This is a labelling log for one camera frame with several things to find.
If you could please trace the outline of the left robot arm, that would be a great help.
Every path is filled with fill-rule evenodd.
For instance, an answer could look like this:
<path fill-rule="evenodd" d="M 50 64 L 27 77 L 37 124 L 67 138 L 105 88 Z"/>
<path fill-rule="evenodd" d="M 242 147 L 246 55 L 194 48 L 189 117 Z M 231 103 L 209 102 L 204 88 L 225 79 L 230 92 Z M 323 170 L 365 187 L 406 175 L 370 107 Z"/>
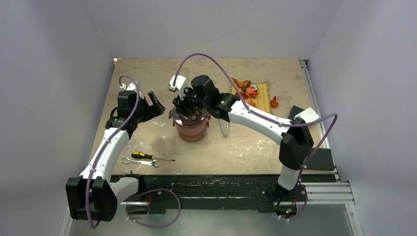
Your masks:
<path fill-rule="evenodd" d="M 145 198 L 146 187 L 134 177 L 123 177 L 111 183 L 113 169 L 124 147 L 141 122 L 162 115 L 165 107 L 153 91 L 150 102 L 141 92 L 121 91 L 118 105 L 111 110 L 105 123 L 103 139 L 90 163 L 65 185 L 70 216 L 74 220 L 111 221 L 118 205 L 131 197 L 134 201 Z"/>

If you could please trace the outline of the transparent grey pot lid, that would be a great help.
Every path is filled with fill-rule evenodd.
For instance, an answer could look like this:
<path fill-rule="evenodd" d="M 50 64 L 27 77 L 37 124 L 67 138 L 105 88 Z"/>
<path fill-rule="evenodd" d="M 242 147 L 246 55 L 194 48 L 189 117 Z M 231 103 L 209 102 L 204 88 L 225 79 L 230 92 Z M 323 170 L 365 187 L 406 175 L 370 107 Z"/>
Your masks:
<path fill-rule="evenodd" d="M 183 128 L 194 128 L 202 125 L 204 122 L 209 122 L 211 115 L 206 109 L 198 109 L 192 116 L 185 117 L 184 115 L 177 113 L 174 107 L 169 111 L 169 119 L 173 120 L 173 126 Z"/>

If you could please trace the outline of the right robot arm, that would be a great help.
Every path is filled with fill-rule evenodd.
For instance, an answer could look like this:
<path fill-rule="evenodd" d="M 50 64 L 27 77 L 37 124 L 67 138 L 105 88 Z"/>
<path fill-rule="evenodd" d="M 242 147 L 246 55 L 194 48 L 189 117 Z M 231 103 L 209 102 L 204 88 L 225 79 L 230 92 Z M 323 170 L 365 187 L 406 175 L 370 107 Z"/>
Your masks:
<path fill-rule="evenodd" d="M 207 75 L 197 76 L 190 83 L 183 76 L 173 76 L 169 89 L 179 93 L 173 100 L 179 113 L 190 117 L 198 110 L 205 110 L 214 118 L 243 125 L 277 143 L 282 163 L 277 196 L 288 200 L 295 194 L 302 163 L 314 144 L 302 118 L 276 117 L 247 105 L 231 93 L 220 93 Z"/>

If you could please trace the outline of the red steel pot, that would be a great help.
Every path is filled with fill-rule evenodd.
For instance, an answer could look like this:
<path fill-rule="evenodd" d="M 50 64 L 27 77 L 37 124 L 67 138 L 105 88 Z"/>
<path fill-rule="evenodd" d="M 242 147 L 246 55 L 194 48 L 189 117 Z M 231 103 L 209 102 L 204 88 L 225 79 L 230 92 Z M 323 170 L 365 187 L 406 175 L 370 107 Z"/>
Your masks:
<path fill-rule="evenodd" d="M 211 115 L 205 109 L 199 109 L 191 116 L 185 116 L 176 111 L 174 107 L 169 111 L 169 119 L 173 120 L 179 136 L 186 142 L 198 142 L 202 140 L 209 127 Z"/>

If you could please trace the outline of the metal serving tongs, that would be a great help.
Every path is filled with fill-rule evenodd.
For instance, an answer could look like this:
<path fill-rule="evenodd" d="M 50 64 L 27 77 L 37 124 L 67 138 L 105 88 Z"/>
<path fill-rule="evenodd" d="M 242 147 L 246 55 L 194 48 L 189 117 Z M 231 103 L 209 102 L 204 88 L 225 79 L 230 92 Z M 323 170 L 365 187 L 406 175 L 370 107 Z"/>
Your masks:
<path fill-rule="evenodd" d="M 223 138 L 227 138 L 230 134 L 229 123 L 221 119 L 219 120 L 219 123 Z"/>

